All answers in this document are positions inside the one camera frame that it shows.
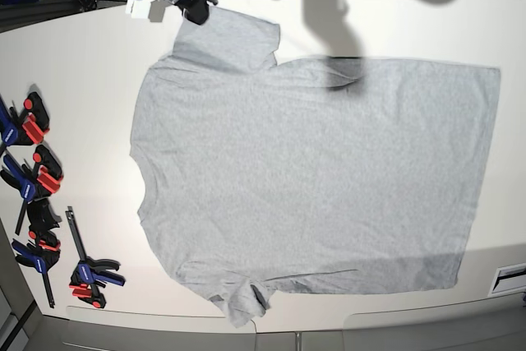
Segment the white label plate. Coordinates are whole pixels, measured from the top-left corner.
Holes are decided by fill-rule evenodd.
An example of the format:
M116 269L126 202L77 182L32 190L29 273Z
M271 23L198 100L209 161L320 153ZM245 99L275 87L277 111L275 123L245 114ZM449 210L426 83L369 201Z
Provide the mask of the white label plate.
M525 290L525 264L505 266L496 270L491 282L489 297L496 297Z

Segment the blue red bar clamp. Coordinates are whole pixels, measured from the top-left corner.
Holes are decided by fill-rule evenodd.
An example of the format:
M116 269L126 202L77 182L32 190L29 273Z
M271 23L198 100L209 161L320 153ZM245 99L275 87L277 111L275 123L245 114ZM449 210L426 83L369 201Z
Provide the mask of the blue red bar clamp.
M19 113L1 100L1 155L14 145L40 144L48 130L49 115L36 91L28 94Z
M36 146L32 169L26 164L19 164L8 151L3 155L2 161L2 180L16 189L22 199L15 229L15 234L19 235L29 204L47 199L59 190L63 179L62 166L45 144Z
M50 308L55 307L48 272L58 263L61 242L54 233L60 228L59 217L53 213L48 199L33 201L26 207L29 219L28 243L12 240L16 261L25 267L34 268L42 276L44 290Z
M72 296L94 308L104 309L106 299L101 289L104 289L107 284L123 287L126 283L126 279L118 273L120 263L113 260L94 260L88 256L81 240L73 208L68 206L65 214L79 256L69 283Z

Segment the grey T-shirt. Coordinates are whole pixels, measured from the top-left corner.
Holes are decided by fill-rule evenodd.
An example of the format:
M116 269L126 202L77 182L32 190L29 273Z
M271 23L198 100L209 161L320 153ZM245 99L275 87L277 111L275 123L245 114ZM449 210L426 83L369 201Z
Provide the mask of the grey T-shirt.
M152 252L234 326L275 292L456 285L498 69L409 59L277 63L280 29L214 7L145 74L131 157Z

